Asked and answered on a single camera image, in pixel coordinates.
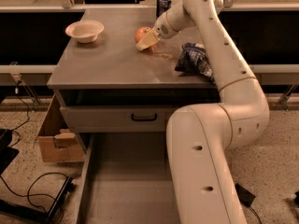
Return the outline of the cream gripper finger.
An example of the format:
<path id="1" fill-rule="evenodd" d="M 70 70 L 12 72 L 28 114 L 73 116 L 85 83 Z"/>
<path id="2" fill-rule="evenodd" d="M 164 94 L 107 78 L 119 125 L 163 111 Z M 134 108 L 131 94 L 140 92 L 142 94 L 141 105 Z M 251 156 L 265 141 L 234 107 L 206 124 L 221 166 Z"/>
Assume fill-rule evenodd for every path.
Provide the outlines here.
<path id="1" fill-rule="evenodd" d="M 153 30 L 150 30 L 138 43 L 136 43 L 136 48 L 139 51 L 148 49 L 149 47 L 157 44 L 159 40 L 159 35 Z"/>

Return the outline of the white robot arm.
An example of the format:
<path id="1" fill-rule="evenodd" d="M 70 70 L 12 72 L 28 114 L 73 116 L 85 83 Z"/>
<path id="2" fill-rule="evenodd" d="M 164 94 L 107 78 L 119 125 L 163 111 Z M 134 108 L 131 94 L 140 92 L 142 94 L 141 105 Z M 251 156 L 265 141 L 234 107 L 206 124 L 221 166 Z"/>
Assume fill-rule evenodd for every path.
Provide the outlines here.
<path id="1" fill-rule="evenodd" d="M 218 18 L 221 7 L 222 0 L 180 0 L 136 45 L 144 50 L 196 26 L 221 98 L 183 106 L 167 123 L 180 224 L 247 224 L 225 151 L 256 140 L 269 120 L 261 85 Z"/>

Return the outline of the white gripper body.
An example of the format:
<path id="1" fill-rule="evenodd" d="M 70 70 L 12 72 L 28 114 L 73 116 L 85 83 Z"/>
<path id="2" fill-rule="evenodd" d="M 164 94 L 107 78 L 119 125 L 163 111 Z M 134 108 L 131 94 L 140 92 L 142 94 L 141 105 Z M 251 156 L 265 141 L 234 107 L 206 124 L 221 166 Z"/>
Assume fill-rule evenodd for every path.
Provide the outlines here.
<path id="1" fill-rule="evenodd" d="M 154 30 L 163 39 L 169 39 L 180 31 L 180 22 L 177 15 L 163 13 L 155 22 Z"/>

